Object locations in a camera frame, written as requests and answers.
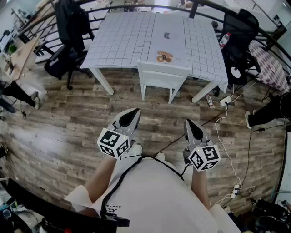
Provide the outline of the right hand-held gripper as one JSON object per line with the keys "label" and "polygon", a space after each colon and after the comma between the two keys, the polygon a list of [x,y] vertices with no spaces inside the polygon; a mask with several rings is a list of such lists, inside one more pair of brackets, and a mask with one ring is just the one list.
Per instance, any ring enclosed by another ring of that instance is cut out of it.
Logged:
{"label": "right hand-held gripper", "polygon": [[212,141],[207,141],[208,135],[202,125],[196,121],[186,119],[184,131],[188,144],[201,143],[193,149],[186,148],[183,151],[185,164],[190,163],[196,171],[205,171],[214,168],[221,160],[221,156],[217,145],[214,145]]}

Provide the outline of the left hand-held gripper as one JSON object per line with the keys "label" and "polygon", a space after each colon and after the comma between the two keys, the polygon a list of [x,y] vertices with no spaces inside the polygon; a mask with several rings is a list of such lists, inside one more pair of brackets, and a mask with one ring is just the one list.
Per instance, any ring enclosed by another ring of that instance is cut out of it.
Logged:
{"label": "left hand-held gripper", "polygon": [[112,124],[103,128],[97,140],[102,153],[115,159],[121,157],[134,144],[133,133],[141,117],[139,108],[131,108],[118,113]]}

